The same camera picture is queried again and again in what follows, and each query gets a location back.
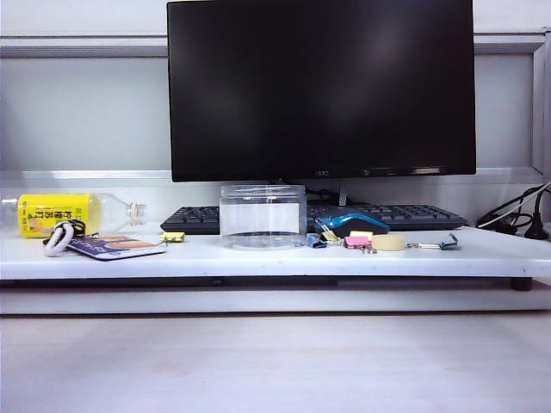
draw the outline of black monitor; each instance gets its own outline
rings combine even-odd
[[[167,11],[173,181],[475,172],[471,1]]]

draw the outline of wall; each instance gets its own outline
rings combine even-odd
[[[166,34],[165,0],[3,0],[2,35]],[[551,26],[548,0],[474,0],[474,29]]]
[[[163,35],[164,3],[3,0],[2,36]],[[551,2],[477,0],[474,20],[480,33],[532,31],[551,26]],[[487,169],[482,177],[340,182],[352,198],[432,203],[474,221],[542,181],[536,172],[516,172],[511,179],[506,175],[530,170],[533,163],[533,56],[525,51],[478,54],[475,64],[478,165]],[[3,59],[0,84],[2,167],[9,172],[3,196],[21,192],[20,185],[61,191],[109,187],[102,190],[129,200],[142,197],[152,206],[153,219],[179,205],[217,201],[220,184],[172,184],[165,173],[155,172],[170,168],[166,59]],[[46,174],[33,181],[23,173],[29,170],[145,170],[156,175],[138,181],[132,174],[118,180],[72,176],[60,181]],[[338,189],[339,182],[311,184]]]

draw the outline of shelf leg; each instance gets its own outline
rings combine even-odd
[[[530,291],[532,289],[532,277],[512,277],[511,288],[515,291]]]

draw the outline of jar lid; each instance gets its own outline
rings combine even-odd
[[[263,198],[267,196],[302,196],[304,185],[223,185],[224,198]]]

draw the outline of white cord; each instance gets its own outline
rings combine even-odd
[[[494,222],[502,219],[503,217],[506,217],[507,215],[509,215],[510,213],[513,213],[515,212],[518,208],[520,208],[522,205],[524,205],[526,202],[529,202],[530,200],[532,200],[532,198],[535,198],[540,192],[543,192],[547,189],[547,187],[551,185],[551,181],[549,181],[548,183],[546,183],[545,185],[543,185],[541,188],[539,188],[537,191],[535,191],[533,194],[530,194],[524,201],[522,201],[520,204],[518,205],[515,205],[513,208],[511,208],[509,211],[507,211],[506,213],[504,214],[501,214],[499,215],[497,218],[494,218],[492,219],[491,221],[488,221],[488,222],[485,222],[484,224],[482,225],[478,225],[477,228],[484,228],[485,226],[487,225],[490,225],[490,224],[493,224]]]
[[[75,230],[68,221],[60,222],[59,224],[53,227],[53,234],[48,240],[48,243],[44,247],[45,256],[59,256],[59,253],[65,249],[65,247],[72,240]]]

